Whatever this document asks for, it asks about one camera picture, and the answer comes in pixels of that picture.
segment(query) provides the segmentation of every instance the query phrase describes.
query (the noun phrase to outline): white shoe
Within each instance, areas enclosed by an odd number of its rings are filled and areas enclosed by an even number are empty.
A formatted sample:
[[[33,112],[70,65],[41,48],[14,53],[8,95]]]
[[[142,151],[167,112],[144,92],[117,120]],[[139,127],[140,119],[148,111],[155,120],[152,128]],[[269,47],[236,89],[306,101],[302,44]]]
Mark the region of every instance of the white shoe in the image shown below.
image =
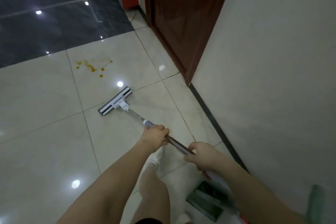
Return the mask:
[[[143,170],[148,167],[148,165],[153,165],[155,168],[160,164],[160,158],[162,157],[162,147],[160,147],[156,152],[149,155],[148,159],[146,160]]]
[[[189,215],[187,213],[182,213],[180,216],[176,219],[175,224],[185,224],[187,222],[192,222]]]

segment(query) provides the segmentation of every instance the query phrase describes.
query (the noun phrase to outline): white tile floor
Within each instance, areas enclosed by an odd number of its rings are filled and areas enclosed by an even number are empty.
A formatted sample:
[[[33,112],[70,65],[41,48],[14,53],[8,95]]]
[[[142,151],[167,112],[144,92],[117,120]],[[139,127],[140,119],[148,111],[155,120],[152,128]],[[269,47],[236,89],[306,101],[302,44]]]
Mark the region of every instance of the white tile floor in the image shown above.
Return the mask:
[[[56,222],[140,138],[142,124],[127,113],[97,112],[118,82],[133,89],[134,110],[184,145],[195,139],[227,152],[158,39],[133,17],[136,31],[0,69],[1,224]],[[211,223],[185,202],[199,172],[169,145],[157,173],[170,192],[172,222],[188,210],[195,223]],[[122,223],[140,201],[136,186]]]

